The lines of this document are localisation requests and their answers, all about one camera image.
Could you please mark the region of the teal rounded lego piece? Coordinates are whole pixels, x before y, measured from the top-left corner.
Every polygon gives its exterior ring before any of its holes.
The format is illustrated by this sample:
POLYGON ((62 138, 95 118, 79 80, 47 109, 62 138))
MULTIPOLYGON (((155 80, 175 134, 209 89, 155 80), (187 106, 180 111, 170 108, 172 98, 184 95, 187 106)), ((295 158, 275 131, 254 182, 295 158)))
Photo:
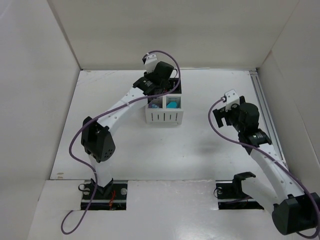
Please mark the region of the teal rounded lego piece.
POLYGON ((166 105, 167 109, 179 109, 180 108, 180 104, 176 101, 171 101, 166 105))

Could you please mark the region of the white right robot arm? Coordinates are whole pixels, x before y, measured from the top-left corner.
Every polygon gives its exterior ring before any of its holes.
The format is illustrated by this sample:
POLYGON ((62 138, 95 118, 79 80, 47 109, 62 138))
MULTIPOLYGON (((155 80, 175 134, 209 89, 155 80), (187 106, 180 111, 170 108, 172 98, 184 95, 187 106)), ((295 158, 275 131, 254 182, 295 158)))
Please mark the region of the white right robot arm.
POLYGON ((258 202, 271 215, 273 224, 282 235, 298 234, 314 239, 320 233, 320 197, 310 192, 277 156, 269 136, 259 127, 260 113, 256 105, 246 102, 243 96, 224 95, 212 105, 208 117, 214 117, 217 126, 232 126, 238 140, 223 136, 216 127, 213 131, 228 142, 241 145, 259 165, 271 188, 259 182, 252 172, 236 174, 233 184, 236 192, 258 202))

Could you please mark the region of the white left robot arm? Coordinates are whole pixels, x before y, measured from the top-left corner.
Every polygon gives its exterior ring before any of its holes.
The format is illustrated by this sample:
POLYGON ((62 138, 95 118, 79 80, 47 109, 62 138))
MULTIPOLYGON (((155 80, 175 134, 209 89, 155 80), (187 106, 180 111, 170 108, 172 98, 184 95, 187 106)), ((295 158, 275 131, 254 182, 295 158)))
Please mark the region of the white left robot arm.
POLYGON ((172 65, 159 61, 153 68, 149 66, 146 68, 147 71, 143 76, 135 81, 128 93, 111 108, 115 109, 122 105, 124 107, 92 122, 81 134, 81 145, 90 156, 90 162, 97 173, 98 180, 92 179, 91 183, 98 183, 97 194, 104 199, 109 197, 113 190, 113 178, 107 169, 107 164, 116 150, 113 136, 117 129, 155 95, 163 94, 173 88, 170 77, 175 68, 172 65))

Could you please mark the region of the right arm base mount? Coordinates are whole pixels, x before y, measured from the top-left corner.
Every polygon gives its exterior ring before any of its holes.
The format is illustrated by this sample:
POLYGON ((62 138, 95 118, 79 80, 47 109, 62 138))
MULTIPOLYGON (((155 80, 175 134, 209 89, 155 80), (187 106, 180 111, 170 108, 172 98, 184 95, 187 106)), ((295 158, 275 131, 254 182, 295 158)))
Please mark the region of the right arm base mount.
POLYGON ((264 210, 253 198, 236 192, 232 181, 216 181, 213 195, 219 210, 264 210))

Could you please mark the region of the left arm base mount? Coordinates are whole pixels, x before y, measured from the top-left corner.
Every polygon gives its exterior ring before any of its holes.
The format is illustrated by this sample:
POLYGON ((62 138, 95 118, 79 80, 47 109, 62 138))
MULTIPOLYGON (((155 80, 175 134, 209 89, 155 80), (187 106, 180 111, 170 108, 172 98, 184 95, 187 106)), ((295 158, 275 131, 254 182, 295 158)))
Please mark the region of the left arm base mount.
MULTIPOLYGON (((85 181, 78 186, 82 193, 80 209, 85 210, 93 196, 94 183, 85 181)), ((90 211, 124 211, 127 208, 128 181, 116 180, 110 190, 104 195, 99 190, 96 191, 89 206, 90 211)))

